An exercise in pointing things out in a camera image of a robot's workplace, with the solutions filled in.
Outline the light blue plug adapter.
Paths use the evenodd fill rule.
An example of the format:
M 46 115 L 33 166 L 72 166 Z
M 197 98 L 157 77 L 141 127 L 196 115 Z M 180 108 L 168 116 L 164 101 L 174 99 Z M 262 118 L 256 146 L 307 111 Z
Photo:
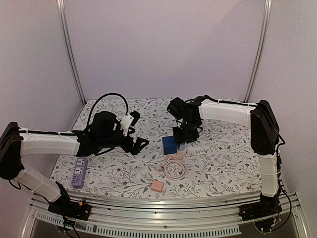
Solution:
M 178 144 L 177 149 L 178 151 L 184 151 L 186 149 L 186 144 L 185 143 Z

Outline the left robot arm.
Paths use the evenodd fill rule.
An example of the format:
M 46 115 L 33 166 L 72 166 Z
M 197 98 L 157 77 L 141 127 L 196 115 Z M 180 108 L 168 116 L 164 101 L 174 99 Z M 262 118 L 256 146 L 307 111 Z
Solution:
M 140 114 L 136 111 L 121 120 L 113 113 L 100 112 L 94 115 L 92 123 L 84 130 L 72 132 L 33 131 L 21 129 L 16 122 L 10 122 L 0 137 L 0 177 L 26 186 L 54 204 L 61 214 L 70 215 L 74 208 L 65 188 L 24 165 L 22 157 L 36 154 L 97 156 L 116 147 L 137 155 L 149 144 L 146 139 L 131 137 L 139 118 Z

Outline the purple power strip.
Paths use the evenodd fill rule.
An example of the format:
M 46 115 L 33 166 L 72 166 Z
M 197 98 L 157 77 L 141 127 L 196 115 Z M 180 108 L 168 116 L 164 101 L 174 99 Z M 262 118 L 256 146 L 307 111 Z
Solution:
M 71 179 L 71 186 L 76 189 L 84 187 L 88 159 L 86 157 L 78 157 L 75 163 L 74 173 Z

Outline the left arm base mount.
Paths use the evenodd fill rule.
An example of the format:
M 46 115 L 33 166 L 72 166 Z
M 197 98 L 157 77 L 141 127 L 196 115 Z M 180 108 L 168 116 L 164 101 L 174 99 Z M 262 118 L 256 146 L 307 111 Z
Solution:
M 58 215 L 87 221 L 92 206 L 86 202 L 86 198 L 83 197 L 79 201 L 71 201 L 66 189 L 60 183 L 56 182 L 56 184 L 60 190 L 60 197 L 55 202 L 50 202 L 48 211 Z

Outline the pink plug adapter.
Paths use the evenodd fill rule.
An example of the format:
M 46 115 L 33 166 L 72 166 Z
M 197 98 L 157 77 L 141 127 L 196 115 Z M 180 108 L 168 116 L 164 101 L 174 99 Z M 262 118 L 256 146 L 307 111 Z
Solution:
M 151 190 L 155 191 L 155 192 L 162 192 L 163 187 L 164 187 L 163 182 L 155 180 L 155 181 L 153 181 L 153 183 L 151 185 Z

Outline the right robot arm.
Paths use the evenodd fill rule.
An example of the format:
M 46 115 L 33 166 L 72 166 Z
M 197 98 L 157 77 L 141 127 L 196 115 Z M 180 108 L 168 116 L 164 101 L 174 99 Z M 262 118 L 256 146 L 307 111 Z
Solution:
M 267 216 L 275 209 L 272 199 L 279 193 L 280 175 L 279 147 L 284 141 L 279 125 L 268 101 L 240 103 L 214 99 L 208 95 L 184 101 L 179 97 L 170 101 L 167 111 L 181 125 L 172 129 L 177 144 L 191 143 L 199 138 L 198 128 L 205 120 L 218 120 L 238 124 L 251 132 L 251 148 L 257 154 L 262 177 L 262 195 L 256 206 L 260 216 Z

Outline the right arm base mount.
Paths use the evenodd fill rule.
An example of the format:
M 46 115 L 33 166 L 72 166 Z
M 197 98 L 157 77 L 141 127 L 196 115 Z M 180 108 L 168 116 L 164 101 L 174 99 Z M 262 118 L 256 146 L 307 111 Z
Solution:
M 260 201 L 250 204 L 241 205 L 239 207 L 239 216 L 243 221 L 258 219 L 270 215 L 280 213 L 282 211 L 279 195 L 274 197 L 264 196 L 260 194 Z

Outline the blue cube socket adapter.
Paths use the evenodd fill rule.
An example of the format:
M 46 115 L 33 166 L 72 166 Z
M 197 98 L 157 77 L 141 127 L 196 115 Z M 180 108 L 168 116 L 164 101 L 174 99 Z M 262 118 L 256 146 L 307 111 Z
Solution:
M 177 152 L 177 144 L 174 140 L 174 136 L 163 137 L 162 147 L 165 155 L 175 154 Z

